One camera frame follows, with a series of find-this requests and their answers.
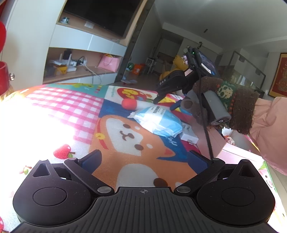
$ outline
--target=framed picture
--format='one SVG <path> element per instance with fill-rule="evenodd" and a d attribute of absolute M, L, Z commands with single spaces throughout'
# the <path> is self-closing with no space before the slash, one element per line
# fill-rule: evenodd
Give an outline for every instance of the framed picture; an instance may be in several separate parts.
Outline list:
<path fill-rule="evenodd" d="M 272 97 L 287 97 L 287 53 L 280 54 L 280 59 L 269 95 Z"/>

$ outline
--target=cartoon dog print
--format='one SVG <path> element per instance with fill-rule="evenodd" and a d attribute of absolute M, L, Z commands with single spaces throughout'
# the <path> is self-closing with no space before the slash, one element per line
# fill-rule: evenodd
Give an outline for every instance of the cartoon dog print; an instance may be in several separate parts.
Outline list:
<path fill-rule="evenodd" d="M 101 151 L 102 162 L 93 175 L 115 190 L 119 186 L 174 189 L 196 175 L 187 163 L 158 159 L 175 153 L 158 135 L 124 117 L 98 119 L 90 152 L 95 149 Z"/>

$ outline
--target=white box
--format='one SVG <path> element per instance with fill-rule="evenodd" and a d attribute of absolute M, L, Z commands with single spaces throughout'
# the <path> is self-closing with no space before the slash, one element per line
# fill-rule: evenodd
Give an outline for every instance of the white box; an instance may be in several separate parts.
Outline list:
<path fill-rule="evenodd" d="M 189 124 L 182 122 L 182 132 L 179 134 L 179 137 L 183 141 L 196 144 L 198 142 L 198 137 L 192 131 L 192 128 Z"/>

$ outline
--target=ceiling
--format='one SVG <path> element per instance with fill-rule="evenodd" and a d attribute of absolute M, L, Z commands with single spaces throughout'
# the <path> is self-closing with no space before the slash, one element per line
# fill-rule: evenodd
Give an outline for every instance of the ceiling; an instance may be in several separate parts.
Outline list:
<path fill-rule="evenodd" d="M 156 0 L 155 3 L 161 23 L 197 34 L 225 51 L 287 36 L 287 4 L 283 0 Z"/>
<path fill-rule="evenodd" d="M 164 29 L 162 29 L 161 37 L 164 38 L 164 39 L 170 40 L 170 41 L 172 41 L 174 43 L 177 43 L 177 44 L 181 44 L 182 41 L 183 41 L 183 37 L 182 36 L 180 36 L 178 34 L 175 34 L 173 32 L 164 30 Z"/>

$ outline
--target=pink shirt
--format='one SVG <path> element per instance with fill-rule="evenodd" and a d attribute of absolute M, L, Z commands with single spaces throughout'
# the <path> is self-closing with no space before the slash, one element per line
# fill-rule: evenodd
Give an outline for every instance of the pink shirt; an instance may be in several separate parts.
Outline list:
<path fill-rule="evenodd" d="M 264 160 L 287 175 L 287 98 L 257 100 L 250 137 Z"/>

